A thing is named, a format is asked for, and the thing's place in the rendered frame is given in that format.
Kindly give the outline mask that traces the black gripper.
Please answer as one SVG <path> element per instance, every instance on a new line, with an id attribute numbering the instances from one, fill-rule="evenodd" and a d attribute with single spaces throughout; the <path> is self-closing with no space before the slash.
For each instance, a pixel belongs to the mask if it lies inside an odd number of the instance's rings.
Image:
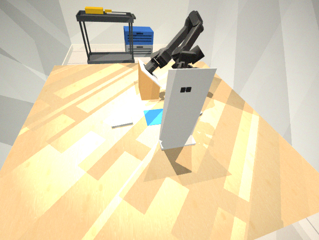
<path id="1" fill-rule="evenodd" d="M 188 63 L 195 64 L 196 58 L 197 54 L 193 51 L 181 51 L 176 69 L 191 69 L 192 67 Z"/>

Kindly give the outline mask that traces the blue flat square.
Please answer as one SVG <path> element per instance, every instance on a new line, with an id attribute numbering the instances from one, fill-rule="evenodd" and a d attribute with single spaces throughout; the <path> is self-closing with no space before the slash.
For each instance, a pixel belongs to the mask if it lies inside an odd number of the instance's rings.
<path id="1" fill-rule="evenodd" d="M 161 124 L 162 112 L 163 109 L 144 110 L 147 126 Z"/>

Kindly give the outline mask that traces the white rectangular slab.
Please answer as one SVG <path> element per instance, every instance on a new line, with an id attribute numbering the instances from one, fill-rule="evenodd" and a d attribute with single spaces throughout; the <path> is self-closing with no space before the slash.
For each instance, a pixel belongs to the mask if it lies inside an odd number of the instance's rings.
<path id="1" fill-rule="evenodd" d="M 124 114 L 124 115 L 110 117 L 110 121 L 111 121 L 112 128 L 118 128 L 118 127 L 133 124 L 130 114 Z"/>

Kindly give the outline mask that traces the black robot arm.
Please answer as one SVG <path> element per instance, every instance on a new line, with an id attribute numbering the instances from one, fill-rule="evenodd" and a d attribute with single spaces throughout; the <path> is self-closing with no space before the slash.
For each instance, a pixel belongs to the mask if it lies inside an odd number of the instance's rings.
<path id="1" fill-rule="evenodd" d="M 161 48 L 150 55 L 151 60 L 145 65 L 144 68 L 151 74 L 157 68 L 166 66 L 172 59 L 175 63 L 171 66 L 173 69 L 176 68 L 179 63 L 179 56 L 181 51 L 193 51 L 197 54 L 196 61 L 199 61 L 204 57 L 203 52 L 197 45 L 192 48 L 196 39 L 204 31 L 203 20 L 200 17 L 198 11 L 192 11 L 185 20 L 184 27 L 179 33 L 172 39 L 169 44 Z M 183 42 L 183 43 L 182 43 Z M 182 43 L 182 44 L 181 44 Z M 179 46 L 181 44 L 181 46 Z M 191 49 L 191 50 L 190 50 Z"/>

